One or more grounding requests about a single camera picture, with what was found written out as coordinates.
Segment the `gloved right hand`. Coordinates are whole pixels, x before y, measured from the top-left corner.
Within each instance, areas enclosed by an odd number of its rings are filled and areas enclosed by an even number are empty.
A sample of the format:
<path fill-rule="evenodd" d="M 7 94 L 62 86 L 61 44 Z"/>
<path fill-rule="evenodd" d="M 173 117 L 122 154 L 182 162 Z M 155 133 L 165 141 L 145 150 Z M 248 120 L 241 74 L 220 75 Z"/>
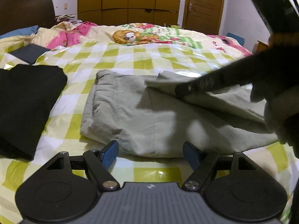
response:
<path fill-rule="evenodd" d="M 279 141 L 293 147 L 298 157 L 298 87 L 279 91 L 265 83 L 252 85 L 251 102 L 266 100 L 264 119 Z"/>

